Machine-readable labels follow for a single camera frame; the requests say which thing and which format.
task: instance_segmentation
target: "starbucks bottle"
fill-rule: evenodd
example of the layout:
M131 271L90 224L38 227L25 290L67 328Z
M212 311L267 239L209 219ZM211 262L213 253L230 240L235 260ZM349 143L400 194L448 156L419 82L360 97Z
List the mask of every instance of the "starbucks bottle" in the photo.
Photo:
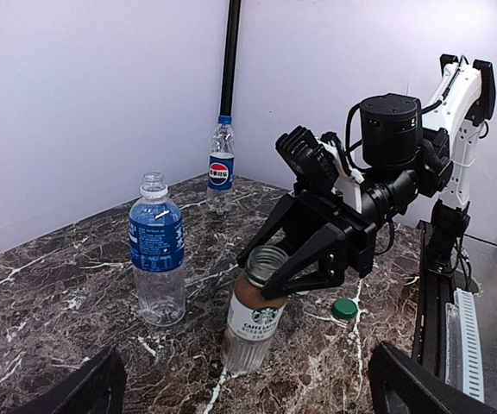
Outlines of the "starbucks bottle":
M259 246L236 279L222 348L223 366L233 374L252 373L264 361L286 297L266 300L261 288L287 259L280 248Z

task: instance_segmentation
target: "bottle cap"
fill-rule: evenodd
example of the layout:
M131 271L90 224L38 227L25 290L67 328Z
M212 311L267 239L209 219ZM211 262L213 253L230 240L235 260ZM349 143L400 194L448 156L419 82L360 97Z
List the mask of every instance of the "bottle cap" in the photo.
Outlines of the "bottle cap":
M220 115L217 118L217 123L220 123L222 125L231 125L231 116Z
M350 299L337 299L331 306L331 312L337 319L349 321L358 314L358 305Z

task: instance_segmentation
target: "starbucks logo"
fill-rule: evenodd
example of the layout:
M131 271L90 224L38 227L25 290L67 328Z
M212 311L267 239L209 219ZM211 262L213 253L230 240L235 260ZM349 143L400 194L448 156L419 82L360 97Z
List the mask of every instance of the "starbucks logo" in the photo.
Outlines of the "starbucks logo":
M277 312L275 308L257 309L252 312L252 320L259 325L271 323L277 317Z

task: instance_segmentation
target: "white wall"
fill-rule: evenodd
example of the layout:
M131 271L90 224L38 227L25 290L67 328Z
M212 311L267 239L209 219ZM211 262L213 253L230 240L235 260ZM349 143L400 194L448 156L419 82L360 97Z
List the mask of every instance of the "white wall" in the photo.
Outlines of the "white wall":
M442 53L494 63L497 0L255 0L242 6L234 104L237 173L286 188L293 174L275 140L301 124L343 136L365 97L406 93L427 101ZM353 140L359 135L354 121ZM497 103L473 170L469 232L497 242ZM402 220L429 219L421 198Z
M227 8L0 2L0 252L206 171Z

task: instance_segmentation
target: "marble table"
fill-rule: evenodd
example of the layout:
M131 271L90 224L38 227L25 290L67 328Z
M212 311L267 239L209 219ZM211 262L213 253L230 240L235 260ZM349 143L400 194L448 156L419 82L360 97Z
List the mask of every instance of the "marble table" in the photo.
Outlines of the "marble table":
M114 344L128 372L125 413L372 412L367 364L388 340L408 354L415 324L418 232L396 243L365 279L293 295L259 373L231 378L219 360L235 257L284 190L236 178L224 220L206 211L205 178L172 187L184 214L187 313L157 329L137 315L129 263L131 204L0 255L0 412L46 392ZM330 317L337 298L357 298L355 321Z

